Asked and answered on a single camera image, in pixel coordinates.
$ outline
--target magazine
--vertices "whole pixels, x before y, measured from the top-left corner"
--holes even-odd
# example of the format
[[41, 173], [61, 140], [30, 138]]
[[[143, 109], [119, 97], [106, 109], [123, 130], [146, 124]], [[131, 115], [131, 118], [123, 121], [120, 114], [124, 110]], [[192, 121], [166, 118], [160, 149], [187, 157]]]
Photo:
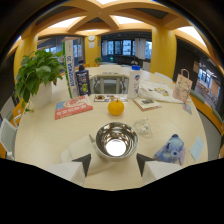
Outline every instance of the magazine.
[[122, 102], [128, 102], [127, 94], [96, 94], [94, 101], [95, 102], [111, 102], [117, 99]]
[[155, 100], [136, 98], [133, 99], [134, 103], [141, 109], [141, 111], [152, 110], [162, 107], [160, 103]]
[[93, 106], [88, 95], [83, 95], [70, 100], [65, 100], [57, 103], [55, 110], [55, 120], [92, 109]]

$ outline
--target bag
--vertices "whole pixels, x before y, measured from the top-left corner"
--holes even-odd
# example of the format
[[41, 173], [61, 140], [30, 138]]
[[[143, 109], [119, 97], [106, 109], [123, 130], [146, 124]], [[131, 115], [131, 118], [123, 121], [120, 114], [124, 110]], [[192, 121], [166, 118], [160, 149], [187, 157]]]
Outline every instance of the bag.
[[[188, 78], [183, 76], [183, 71], [188, 73]], [[173, 90], [173, 97], [186, 103], [192, 87], [192, 81], [189, 79], [189, 72], [186, 69], [181, 69], [181, 74], [178, 74], [177, 82]]]

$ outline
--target bottle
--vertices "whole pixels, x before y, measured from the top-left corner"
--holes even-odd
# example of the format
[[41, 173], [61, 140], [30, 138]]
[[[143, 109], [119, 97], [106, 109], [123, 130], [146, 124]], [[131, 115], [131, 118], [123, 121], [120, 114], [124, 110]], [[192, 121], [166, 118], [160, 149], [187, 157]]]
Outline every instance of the bottle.
[[130, 99], [134, 99], [138, 96], [140, 76], [140, 66], [132, 65], [132, 70], [130, 71], [128, 83], [128, 98]]
[[79, 95], [88, 96], [91, 94], [90, 92], [90, 83], [89, 83], [89, 71], [85, 70], [83, 65], [83, 60], [79, 61], [79, 70], [75, 72], [76, 80], [78, 83]]

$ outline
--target blue stuffed animal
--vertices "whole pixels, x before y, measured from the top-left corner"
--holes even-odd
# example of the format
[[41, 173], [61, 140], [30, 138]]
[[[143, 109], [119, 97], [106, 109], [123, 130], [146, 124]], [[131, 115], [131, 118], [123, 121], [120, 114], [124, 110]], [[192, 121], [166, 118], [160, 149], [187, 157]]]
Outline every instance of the blue stuffed animal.
[[183, 165], [185, 153], [184, 142], [177, 134], [174, 134], [166, 145], [154, 155], [153, 159], [167, 163], [176, 163], [179, 160], [180, 165]]

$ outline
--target yellow column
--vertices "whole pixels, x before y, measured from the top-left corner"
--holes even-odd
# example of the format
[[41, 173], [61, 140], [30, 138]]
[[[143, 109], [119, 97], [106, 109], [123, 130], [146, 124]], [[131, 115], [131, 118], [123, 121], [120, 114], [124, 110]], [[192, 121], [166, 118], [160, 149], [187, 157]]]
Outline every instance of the yellow column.
[[159, 72], [172, 79], [176, 54], [177, 40], [174, 32], [164, 27], [153, 27], [150, 72]]
[[14, 57], [14, 79], [18, 74], [21, 67], [21, 61], [24, 55], [29, 55], [31, 52], [37, 50], [38, 34], [30, 34], [26, 38], [22, 39], [19, 46], [16, 49]]
[[86, 64], [89, 63], [90, 67], [94, 66], [94, 61], [97, 57], [101, 57], [101, 36], [96, 36], [94, 42], [94, 47], [91, 48], [90, 41], [88, 37], [85, 37], [85, 57]]

